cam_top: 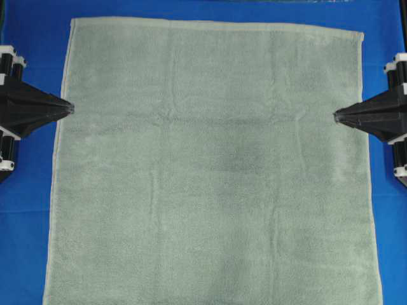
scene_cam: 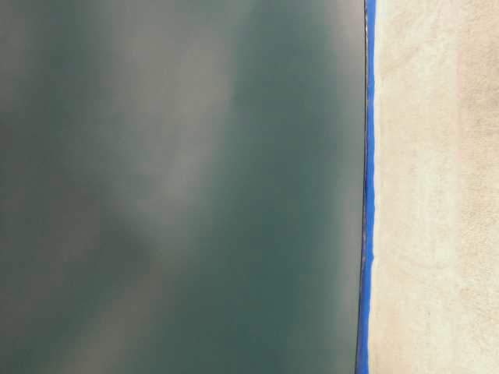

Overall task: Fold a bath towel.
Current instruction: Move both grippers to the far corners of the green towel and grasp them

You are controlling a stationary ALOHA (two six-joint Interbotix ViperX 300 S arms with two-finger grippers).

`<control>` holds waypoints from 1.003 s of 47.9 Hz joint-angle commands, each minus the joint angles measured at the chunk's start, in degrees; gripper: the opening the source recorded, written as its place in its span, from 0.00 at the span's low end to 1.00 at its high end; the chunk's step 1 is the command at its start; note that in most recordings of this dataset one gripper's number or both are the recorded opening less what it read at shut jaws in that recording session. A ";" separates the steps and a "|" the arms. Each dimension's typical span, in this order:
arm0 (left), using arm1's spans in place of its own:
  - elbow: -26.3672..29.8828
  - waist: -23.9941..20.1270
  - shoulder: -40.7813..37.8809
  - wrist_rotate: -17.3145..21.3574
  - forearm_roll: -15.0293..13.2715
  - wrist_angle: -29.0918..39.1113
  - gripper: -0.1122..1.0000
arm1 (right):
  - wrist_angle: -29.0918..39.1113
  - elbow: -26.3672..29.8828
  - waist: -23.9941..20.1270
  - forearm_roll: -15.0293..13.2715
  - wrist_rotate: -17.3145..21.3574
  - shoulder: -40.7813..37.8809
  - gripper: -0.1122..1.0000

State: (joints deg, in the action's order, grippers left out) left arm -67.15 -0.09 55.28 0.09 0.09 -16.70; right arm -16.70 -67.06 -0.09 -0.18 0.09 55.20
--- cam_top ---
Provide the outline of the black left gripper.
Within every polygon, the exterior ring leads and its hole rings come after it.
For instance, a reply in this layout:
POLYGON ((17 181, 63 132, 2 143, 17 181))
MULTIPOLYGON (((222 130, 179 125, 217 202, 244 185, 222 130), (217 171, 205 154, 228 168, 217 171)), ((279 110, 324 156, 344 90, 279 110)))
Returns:
POLYGON ((22 80, 24 57, 12 45, 1 45, 1 183, 16 169, 21 138, 74 112, 74 105, 22 80), (11 107, 11 101, 29 105, 11 107))

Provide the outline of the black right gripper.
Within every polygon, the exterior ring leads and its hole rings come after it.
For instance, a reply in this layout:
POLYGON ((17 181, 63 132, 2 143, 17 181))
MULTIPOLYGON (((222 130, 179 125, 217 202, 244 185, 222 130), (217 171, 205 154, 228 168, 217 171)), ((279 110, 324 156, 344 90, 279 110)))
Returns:
POLYGON ((374 135, 392 148, 393 174, 406 186, 406 53, 397 53, 386 64, 389 90, 349 107, 337 110, 336 123, 374 135), (350 116, 391 111, 395 119, 381 120, 369 116, 350 116))

